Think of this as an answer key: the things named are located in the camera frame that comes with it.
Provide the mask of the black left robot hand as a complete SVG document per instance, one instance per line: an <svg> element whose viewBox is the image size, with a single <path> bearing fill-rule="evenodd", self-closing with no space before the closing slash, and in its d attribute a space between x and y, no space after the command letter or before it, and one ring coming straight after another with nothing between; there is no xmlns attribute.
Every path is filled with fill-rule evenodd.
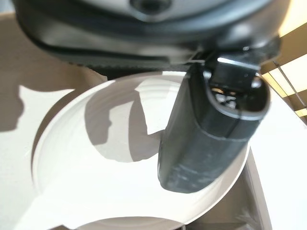
<svg viewBox="0 0 307 230"><path fill-rule="evenodd" d="M111 79L186 75L160 139L158 179L197 192L217 179L269 108L258 73L280 50L287 0L15 0L40 49Z"/></svg>

